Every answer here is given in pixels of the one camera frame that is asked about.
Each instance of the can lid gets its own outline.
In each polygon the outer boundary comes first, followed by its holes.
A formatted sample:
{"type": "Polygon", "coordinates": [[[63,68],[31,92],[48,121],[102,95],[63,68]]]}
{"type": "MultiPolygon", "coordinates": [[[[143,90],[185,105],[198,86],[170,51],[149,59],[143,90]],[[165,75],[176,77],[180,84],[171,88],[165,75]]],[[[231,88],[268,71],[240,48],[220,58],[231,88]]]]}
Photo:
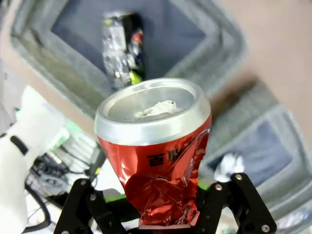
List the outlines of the can lid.
{"type": "Polygon", "coordinates": [[[95,132],[119,145],[153,145],[186,136],[211,112],[202,89],[188,80],[158,78],[129,86],[108,97],[98,108],[95,132]],[[164,113],[151,113],[159,102],[172,102],[164,113]]]}

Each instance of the gray bin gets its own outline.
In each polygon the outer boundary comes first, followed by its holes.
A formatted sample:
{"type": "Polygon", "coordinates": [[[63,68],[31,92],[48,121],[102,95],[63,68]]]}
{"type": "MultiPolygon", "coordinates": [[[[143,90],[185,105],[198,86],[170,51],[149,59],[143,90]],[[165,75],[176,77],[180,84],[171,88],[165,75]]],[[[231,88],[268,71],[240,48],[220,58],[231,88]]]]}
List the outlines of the gray bin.
{"type": "Polygon", "coordinates": [[[304,218],[280,232],[296,233],[311,225],[312,207],[307,203],[312,198],[311,154],[292,114],[263,83],[257,83],[218,116],[210,133],[199,169],[201,178],[214,176],[223,155],[238,152],[246,160],[245,172],[276,221],[304,207],[300,213],[304,218]]]}
{"type": "Polygon", "coordinates": [[[14,47],[90,117],[113,92],[101,54],[102,15],[111,10],[142,15],[147,79],[186,78],[210,96],[244,54],[239,28],[213,1],[24,0],[14,47]]]}

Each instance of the screw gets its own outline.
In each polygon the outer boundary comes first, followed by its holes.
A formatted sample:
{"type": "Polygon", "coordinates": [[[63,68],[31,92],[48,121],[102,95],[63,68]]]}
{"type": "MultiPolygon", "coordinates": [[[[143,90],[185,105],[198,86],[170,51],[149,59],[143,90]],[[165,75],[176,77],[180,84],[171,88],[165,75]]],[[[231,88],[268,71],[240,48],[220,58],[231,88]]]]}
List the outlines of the screw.
{"type": "Polygon", "coordinates": [[[268,233],[269,232],[269,230],[270,230],[270,227],[268,226],[268,225],[263,225],[262,227],[261,227],[261,230],[264,232],[264,233],[268,233]]]}
{"type": "Polygon", "coordinates": [[[97,198],[97,196],[95,194],[92,194],[91,197],[90,197],[90,200],[94,201],[96,198],[97,198]]]}
{"type": "Polygon", "coordinates": [[[238,179],[238,180],[242,180],[242,179],[243,179],[243,177],[242,177],[240,174],[237,174],[237,175],[235,176],[235,178],[238,179]]]}
{"type": "Polygon", "coordinates": [[[216,184],[215,185],[215,189],[217,189],[218,191],[222,190],[222,186],[220,184],[216,184]]]}

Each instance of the red can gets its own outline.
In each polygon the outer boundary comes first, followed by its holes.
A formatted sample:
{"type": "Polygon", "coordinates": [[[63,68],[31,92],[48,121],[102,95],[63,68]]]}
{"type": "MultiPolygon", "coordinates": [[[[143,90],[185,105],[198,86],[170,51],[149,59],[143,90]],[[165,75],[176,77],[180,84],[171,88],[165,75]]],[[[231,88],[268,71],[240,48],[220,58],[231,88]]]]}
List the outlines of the red can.
{"type": "Polygon", "coordinates": [[[130,86],[100,105],[95,130],[140,225],[195,224],[210,112],[199,86],[173,78],[130,86]]]}

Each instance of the silver can rim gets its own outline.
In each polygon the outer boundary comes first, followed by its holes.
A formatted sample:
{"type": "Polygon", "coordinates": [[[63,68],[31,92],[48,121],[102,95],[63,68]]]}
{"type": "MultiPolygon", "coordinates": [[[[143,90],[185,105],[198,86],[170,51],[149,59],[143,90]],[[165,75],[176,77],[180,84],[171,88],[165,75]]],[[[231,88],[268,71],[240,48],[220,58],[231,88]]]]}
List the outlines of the silver can rim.
{"type": "Polygon", "coordinates": [[[192,133],[207,121],[210,114],[211,107],[208,98],[198,85],[181,78],[157,78],[129,86],[109,96],[97,110],[94,128],[99,138],[113,144],[129,146],[154,145],[176,140],[192,133]],[[140,90],[140,87],[147,84],[152,86],[164,82],[176,84],[178,87],[185,87],[194,95],[194,104],[172,116],[144,122],[116,121],[110,119],[103,111],[108,103],[124,98],[127,93],[133,90],[140,90]],[[143,134],[138,134],[138,128],[145,130],[139,131],[143,134]]]}

